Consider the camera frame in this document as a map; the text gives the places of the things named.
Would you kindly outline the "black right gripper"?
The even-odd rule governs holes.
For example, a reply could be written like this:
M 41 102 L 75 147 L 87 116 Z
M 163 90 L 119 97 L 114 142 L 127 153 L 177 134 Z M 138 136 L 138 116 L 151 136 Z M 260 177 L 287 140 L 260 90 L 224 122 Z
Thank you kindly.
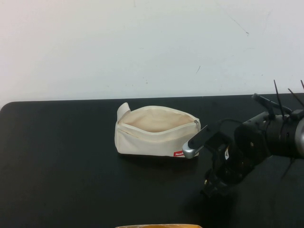
M 250 119 L 234 129 L 231 138 L 217 131 L 206 141 L 212 153 L 212 168 L 205 173 L 201 194 L 211 198 L 226 195 L 229 186 L 240 183 L 269 155 L 263 119 Z

